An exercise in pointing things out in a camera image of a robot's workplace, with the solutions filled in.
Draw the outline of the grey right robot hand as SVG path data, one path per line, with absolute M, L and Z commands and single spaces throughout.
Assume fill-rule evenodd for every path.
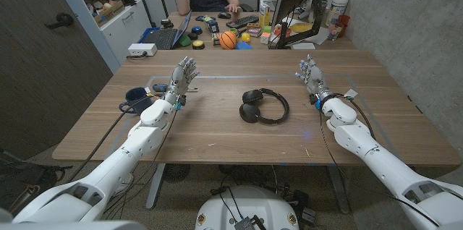
M 333 97 L 334 93 L 328 89 L 325 76 L 311 55 L 308 54 L 306 60 L 300 61 L 300 72 L 295 75 L 304 82 L 311 105 L 320 108 L 324 101 Z

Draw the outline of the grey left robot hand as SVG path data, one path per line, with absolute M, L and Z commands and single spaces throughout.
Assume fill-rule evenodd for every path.
M 163 99 L 174 105 L 176 109 L 179 109 L 180 106 L 185 106 L 185 93 L 188 91 L 192 80 L 199 74 L 199 72 L 195 70 L 195 64 L 194 58 L 186 56 L 178 63 L 171 74 Z

